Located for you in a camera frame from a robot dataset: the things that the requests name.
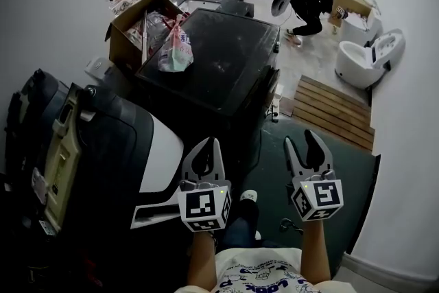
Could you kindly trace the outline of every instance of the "white t-shirt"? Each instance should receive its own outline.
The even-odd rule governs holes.
[[[212,293],[355,293],[349,283],[312,285],[300,274],[302,251],[295,248],[228,249],[216,255],[217,285]],[[195,286],[176,293],[208,293]]]

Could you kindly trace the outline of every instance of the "plastic bag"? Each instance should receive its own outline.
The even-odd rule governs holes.
[[[149,59],[165,42],[169,36],[173,20],[159,14],[157,11],[146,15],[147,28],[147,58]]]
[[[143,20],[137,21],[134,26],[132,26],[125,35],[139,50],[142,50],[142,40],[143,40]]]
[[[160,71],[183,72],[193,62],[191,41],[180,26],[182,19],[182,15],[177,16],[176,24],[161,49],[158,59]]]

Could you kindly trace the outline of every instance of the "power cord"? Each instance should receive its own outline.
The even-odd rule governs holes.
[[[293,228],[296,232],[299,232],[301,235],[303,235],[303,230],[297,227],[294,222],[292,222],[290,219],[283,218],[279,226],[279,232],[287,232],[290,228]]]

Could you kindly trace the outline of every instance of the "pink plastic bag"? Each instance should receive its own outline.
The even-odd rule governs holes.
[[[182,15],[177,16],[176,24],[161,49],[158,59],[160,71],[183,72],[193,62],[191,41],[180,26],[182,19]]]

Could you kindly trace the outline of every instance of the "cardboard box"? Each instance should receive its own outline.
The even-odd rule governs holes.
[[[143,18],[146,10],[157,11],[170,19],[182,14],[170,0],[140,0],[115,18],[108,27],[105,41],[110,39],[109,58],[123,72],[134,74],[142,66],[142,51],[131,43],[125,32]]]
[[[343,10],[348,10],[348,12],[356,12],[357,14],[365,16],[366,18],[369,17],[370,11],[372,10],[372,6],[367,4],[364,0],[334,0],[329,23],[332,23],[337,27],[342,26],[342,20],[334,17],[337,14],[337,8],[339,6]]]

